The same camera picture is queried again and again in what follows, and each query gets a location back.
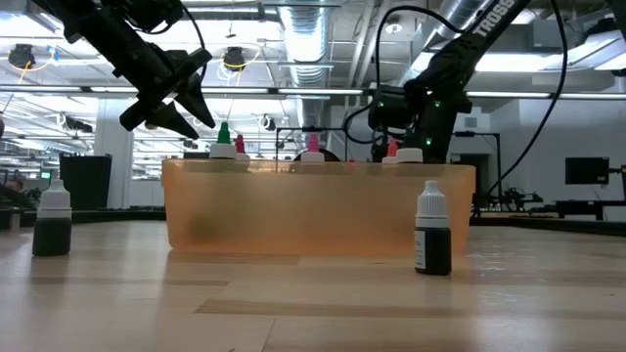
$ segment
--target pillar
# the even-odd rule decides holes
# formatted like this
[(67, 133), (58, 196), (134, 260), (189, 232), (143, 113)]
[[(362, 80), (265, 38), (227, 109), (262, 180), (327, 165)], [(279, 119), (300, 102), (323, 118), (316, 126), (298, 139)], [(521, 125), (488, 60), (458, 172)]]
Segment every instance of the pillar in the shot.
[(112, 156), (111, 180), (107, 208), (130, 207), (130, 183), (133, 176), (133, 143), (131, 132), (119, 124), (119, 116), (130, 106), (129, 100), (100, 99), (96, 120), (94, 155)]

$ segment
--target red bottle cap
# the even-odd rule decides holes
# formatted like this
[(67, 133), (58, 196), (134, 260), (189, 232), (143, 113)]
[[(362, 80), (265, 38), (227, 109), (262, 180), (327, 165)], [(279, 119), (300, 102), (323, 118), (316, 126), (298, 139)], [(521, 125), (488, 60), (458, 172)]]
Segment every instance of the red bottle cap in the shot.
[(235, 140), (235, 147), (237, 147), (237, 153), (241, 153), (241, 154), (246, 153), (246, 144), (244, 143), (244, 136), (237, 135), (237, 139)]
[(309, 136), (308, 151), (315, 153), (318, 153), (320, 151), (320, 143), (317, 139), (317, 133), (311, 133), (311, 135)]
[(389, 143), (389, 149), (387, 150), (387, 156), (396, 156), (398, 154), (398, 143), (391, 141)]

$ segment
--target green bottle cap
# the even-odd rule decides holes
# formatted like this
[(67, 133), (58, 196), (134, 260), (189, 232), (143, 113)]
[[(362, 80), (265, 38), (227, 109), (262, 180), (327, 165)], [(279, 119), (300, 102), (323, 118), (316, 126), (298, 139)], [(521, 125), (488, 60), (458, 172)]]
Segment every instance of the green bottle cap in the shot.
[(231, 144), (231, 133), (228, 130), (228, 122), (222, 122), (222, 125), (219, 127), (219, 133), (217, 134), (217, 143)]

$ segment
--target bottle label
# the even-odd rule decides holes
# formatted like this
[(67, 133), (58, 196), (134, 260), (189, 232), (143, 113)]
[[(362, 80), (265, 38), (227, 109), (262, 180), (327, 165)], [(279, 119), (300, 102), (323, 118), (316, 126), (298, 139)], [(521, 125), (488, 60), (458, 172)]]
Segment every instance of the bottle label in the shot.
[(418, 269), (426, 268), (426, 251), (425, 251), (425, 232), (415, 232), (415, 267)]

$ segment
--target orange translucent container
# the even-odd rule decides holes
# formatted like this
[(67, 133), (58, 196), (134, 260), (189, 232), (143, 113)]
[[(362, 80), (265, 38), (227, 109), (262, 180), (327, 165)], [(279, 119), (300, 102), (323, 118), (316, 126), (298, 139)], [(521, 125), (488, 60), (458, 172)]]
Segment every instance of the orange translucent container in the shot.
[(182, 251), (409, 256), (418, 195), (426, 180), (438, 180), (460, 253), (474, 177), (462, 165), (168, 159), (169, 243)]

